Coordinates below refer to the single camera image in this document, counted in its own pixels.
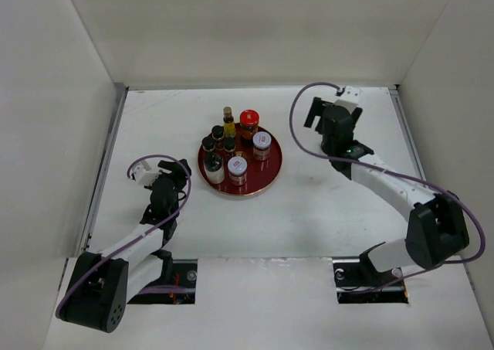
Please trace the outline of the clear salt shaker black cap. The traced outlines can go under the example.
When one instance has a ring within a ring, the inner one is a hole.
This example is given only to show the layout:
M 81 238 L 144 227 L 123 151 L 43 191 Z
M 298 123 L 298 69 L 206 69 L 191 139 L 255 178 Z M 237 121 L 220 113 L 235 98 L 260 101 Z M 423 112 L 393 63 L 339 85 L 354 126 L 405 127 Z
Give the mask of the clear salt shaker black cap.
M 218 185 L 225 180 L 223 159 L 220 155 L 214 152 L 207 153 L 205 155 L 203 165 L 206 178 L 211 184 Z

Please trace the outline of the white lid sauce jar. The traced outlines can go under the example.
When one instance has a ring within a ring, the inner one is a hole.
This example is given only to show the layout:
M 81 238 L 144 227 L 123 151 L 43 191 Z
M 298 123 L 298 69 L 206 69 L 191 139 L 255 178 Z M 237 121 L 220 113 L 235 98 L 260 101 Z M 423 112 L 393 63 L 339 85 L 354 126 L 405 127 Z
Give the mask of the white lid sauce jar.
M 257 132 L 253 138 L 253 156 L 258 161 L 265 161 L 269 158 L 272 137 L 266 131 Z

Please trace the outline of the red lid sauce jar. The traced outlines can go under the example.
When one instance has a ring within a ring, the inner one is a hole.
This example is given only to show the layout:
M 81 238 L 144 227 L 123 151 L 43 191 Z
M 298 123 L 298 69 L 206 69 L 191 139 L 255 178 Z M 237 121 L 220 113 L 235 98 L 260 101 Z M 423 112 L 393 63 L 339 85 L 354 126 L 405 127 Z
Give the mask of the red lid sauce jar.
M 239 123 L 242 137 L 247 141 L 251 141 L 258 132 L 259 113 L 251 109 L 244 110 L 240 113 Z

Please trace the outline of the black cap pepper bottle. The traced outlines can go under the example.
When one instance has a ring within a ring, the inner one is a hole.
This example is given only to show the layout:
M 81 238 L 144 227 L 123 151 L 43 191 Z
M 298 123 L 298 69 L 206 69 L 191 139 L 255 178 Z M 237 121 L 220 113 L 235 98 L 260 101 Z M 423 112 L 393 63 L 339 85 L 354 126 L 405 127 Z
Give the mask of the black cap pepper bottle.
M 215 152 L 215 140 L 214 138 L 207 136 L 204 137 L 201 141 L 201 147 L 204 153 L 214 153 Z

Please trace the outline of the white lid paste jar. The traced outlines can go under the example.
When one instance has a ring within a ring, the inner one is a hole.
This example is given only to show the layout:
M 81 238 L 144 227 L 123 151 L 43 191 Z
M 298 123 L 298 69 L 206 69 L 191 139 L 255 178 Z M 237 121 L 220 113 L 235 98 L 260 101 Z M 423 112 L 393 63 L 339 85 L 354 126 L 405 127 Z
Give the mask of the white lid paste jar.
M 233 185 L 245 184 L 247 168 L 248 163 L 241 156 L 235 156 L 228 160 L 228 176 Z

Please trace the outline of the black cap spice bottle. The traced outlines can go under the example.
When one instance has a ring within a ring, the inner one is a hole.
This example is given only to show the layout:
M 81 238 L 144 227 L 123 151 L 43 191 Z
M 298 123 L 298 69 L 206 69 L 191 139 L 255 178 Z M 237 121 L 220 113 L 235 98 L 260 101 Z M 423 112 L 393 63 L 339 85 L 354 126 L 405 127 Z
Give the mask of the black cap spice bottle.
M 224 148 L 224 138 L 225 138 L 225 132 L 223 126 L 215 125 L 211 129 L 211 136 L 215 143 L 215 149 L 217 151 L 222 151 Z

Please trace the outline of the black label spice bottle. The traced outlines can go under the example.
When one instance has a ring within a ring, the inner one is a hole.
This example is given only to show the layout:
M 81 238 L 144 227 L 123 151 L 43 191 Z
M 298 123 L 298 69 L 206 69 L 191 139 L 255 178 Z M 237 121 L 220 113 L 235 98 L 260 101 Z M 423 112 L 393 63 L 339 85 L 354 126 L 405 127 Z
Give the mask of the black label spice bottle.
M 230 158 L 235 156 L 236 150 L 236 138 L 235 137 L 227 137 L 223 142 L 223 149 L 225 153 L 225 158 L 229 160 Z

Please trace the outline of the yellow label sesame oil bottle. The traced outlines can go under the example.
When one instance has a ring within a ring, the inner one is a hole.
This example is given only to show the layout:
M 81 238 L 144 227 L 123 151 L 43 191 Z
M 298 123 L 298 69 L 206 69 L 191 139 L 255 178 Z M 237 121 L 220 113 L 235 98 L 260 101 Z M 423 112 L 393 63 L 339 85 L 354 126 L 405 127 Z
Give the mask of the yellow label sesame oil bottle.
M 232 109 L 230 107 L 224 107 L 223 109 L 223 128 L 226 138 L 236 137 L 235 122 L 232 115 Z

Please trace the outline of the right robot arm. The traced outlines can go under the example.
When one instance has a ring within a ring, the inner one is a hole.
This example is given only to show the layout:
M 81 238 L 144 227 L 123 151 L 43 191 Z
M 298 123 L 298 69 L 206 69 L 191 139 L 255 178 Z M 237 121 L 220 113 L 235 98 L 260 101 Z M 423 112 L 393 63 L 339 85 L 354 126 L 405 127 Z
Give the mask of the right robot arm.
M 391 176 L 368 146 L 354 139 L 362 110 L 348 110 L 339 102 L 313 99 L 304 123 L 321 134 L 321 149 L 331 165 L 349 180 L 378 195 L 407 222 L 404 237 L 372 246 L 360 255 L 358 276 L 369 285 L 386 271 L 411 265 L 429 270 L 464 250 L 469 235 L 462 208 L 439 191 L 404 178 Z

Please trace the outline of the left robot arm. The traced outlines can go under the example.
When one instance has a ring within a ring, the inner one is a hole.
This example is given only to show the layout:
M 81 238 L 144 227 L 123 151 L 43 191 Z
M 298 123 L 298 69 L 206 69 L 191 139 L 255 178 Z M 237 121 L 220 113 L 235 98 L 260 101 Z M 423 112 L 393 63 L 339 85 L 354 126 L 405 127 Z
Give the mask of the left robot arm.
M 196 263 L 174 260 L 165 249 L 191 193 L 186 159 L 149 156 L 127 169 L 127 177 L 150 190 L 150 201 L 136 229 L 99 253 L 84 252 L 55 316 L 64 322 L 111 333 L 127 304 L 191 304 L 195 300 Z

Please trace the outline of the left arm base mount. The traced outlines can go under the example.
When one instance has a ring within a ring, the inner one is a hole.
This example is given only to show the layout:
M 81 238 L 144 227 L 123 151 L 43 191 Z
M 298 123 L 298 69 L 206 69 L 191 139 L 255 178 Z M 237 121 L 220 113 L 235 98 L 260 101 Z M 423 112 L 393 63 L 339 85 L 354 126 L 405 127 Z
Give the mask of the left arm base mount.
M 174 260 L 158 279 L 147 284 L 143 292 L 132 297 L 127 303 L 134 305 L 195 304 L 197 279 L 197 260 Z

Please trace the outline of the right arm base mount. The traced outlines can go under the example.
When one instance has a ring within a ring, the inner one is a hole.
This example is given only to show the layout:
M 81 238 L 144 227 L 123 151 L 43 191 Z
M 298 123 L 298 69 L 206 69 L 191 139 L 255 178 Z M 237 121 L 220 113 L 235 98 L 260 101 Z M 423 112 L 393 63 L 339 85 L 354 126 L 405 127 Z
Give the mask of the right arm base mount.
M 335 258 L 333 276 L 339 304 L 407 304 L 401 268 L 378 272 L 359 257 Z

